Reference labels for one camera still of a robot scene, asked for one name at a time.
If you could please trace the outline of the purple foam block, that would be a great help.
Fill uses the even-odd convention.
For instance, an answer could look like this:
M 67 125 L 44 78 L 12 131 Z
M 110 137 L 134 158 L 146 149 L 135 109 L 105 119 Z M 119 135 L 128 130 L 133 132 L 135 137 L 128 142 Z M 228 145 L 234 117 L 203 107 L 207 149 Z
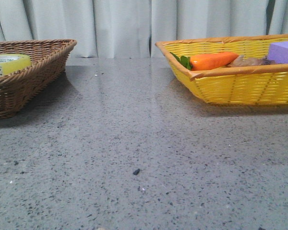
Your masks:
M 288 41 L 271 43 L 267 59 L 277 64 L 288 64 Z

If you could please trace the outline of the brown dried object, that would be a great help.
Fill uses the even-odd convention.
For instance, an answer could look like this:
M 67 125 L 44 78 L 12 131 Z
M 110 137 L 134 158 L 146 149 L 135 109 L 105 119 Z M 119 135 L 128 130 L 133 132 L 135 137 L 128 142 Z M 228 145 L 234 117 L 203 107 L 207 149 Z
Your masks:
M 269 60 L 267 56 L 263 58 L 245 58 L 244 56 L 238 56 L 234 61 L 227 64 L 227 67 L 250 67 L 250 66 L 262 66 L 262 65 L 274 65 L 274 60 Z

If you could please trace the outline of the brown wicker basket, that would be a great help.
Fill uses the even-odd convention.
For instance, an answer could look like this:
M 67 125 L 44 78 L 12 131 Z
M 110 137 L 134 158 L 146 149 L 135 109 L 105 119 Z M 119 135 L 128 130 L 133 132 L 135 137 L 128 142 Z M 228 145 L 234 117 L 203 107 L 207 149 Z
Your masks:
M 0 77 L 0 119 L 13 117 L 65 71 L 74 39 L 0 42 L 0 54 L 25 54 L 31 66 Z

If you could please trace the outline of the yellow woven basket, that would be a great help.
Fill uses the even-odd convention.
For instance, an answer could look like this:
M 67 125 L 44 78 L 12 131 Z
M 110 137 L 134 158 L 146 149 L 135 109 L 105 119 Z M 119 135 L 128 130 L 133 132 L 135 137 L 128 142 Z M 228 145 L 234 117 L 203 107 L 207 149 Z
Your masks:
M 176 78 L 197 98 L 211 104 L 288 104 L 288 64 L 190 71 L 176 57 L 222 51 L 262 58 L 288 34 L 231 36 L 157 42 Z

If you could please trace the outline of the white curtain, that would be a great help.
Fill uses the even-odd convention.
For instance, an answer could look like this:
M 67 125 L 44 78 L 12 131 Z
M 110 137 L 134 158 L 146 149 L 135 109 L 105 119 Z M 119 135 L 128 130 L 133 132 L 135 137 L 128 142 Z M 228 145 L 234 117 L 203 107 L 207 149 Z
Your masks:
M 0 41 L 75 39 L 80 58 L 157 58 L 158 41 L 268 34 L 288 34 L 288 0 L 0 0 Z

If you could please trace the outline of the yellow tape roll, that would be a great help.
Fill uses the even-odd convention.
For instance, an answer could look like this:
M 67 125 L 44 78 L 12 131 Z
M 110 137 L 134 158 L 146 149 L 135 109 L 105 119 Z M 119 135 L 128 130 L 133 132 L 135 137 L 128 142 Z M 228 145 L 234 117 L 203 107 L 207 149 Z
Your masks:
M 31 59 L 23 54 L 0 54 L 0 77 L 22 70 L 31 65 Z

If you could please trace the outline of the orange toy carrot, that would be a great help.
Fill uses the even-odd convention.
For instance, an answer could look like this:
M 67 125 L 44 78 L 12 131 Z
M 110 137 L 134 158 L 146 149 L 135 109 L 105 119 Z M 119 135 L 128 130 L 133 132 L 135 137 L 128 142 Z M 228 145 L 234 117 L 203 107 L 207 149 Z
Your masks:
M 239 57 L 234 52 L 221 52 L 212 54 L 198 54 L 194 56 L 178 57 L 171 52 L 173 57 L 186 69 L 191 71 L 212 70 L 226 66 Z

